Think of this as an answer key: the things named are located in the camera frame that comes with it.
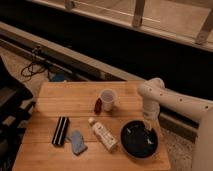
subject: paper cup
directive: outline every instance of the paper cup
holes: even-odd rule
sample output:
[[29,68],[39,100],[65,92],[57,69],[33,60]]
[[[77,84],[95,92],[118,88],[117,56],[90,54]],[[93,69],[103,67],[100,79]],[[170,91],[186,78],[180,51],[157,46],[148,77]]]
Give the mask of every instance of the paper cup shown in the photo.
[[102,109],[105,111],[111,111],[113,109],[115,100],[117,98],[116,92],[111,89],[104,89],[100,94],[102,101]]

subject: gray floor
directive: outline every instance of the gray floor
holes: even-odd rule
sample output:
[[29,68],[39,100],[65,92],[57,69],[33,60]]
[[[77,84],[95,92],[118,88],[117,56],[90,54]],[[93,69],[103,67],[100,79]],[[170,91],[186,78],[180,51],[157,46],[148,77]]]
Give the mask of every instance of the gray floor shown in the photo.
[[[26,78],[20,72],[30,62],[0,46],[0,56],[3,58],[8,71],[21,82]],[[47,79],[47,73],[35,75],[24,84],[32,91],[36,99],[41,84]],[[172,171],[190,171],[194,144],[190,141],[162,128],[166,147],[172,165]]]

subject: black chair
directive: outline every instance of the black chair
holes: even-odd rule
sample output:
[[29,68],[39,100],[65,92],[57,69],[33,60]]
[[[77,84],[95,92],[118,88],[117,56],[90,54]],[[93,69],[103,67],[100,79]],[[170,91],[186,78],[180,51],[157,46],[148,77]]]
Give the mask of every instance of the black chair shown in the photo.
[[[0,57],[0,170],[10,170],[16,152],[21,143],[20,132],[17,128],[22,120],[28,120],[28,110],[34,102],[25,109],[20,108],[22,101],[31,99],[32,93],[7,71]],[[12,123],[5,124],[5,120],[12,116]]]

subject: black bowl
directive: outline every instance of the black bowl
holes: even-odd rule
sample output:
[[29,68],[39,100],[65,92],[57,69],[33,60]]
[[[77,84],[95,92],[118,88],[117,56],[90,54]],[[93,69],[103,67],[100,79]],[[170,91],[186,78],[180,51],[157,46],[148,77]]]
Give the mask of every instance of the black bowl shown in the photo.
[[154,129],[145,129],[142,121],[131,121],[121,131],[121,144],[127,153],[137,158],[151,156],[157,149],[158,137]]

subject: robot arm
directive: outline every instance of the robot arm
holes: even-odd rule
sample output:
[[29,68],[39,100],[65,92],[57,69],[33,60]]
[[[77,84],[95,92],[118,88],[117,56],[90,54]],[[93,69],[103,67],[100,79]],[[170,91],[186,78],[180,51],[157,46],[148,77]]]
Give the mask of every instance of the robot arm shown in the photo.
[[143,113],[147,119],[157,118],[160,104],[199,123],[192,171],[212,171],[213,101],[168,90],[159,78],[142,83],[138,93],[143,97]]
[[165,88],[159,78],[142,83],[138,93],[143,97],[143,111],[149,117],[158,115],[158,104],[173,110],[197,123],[213,108],[213,101],[183,95]]

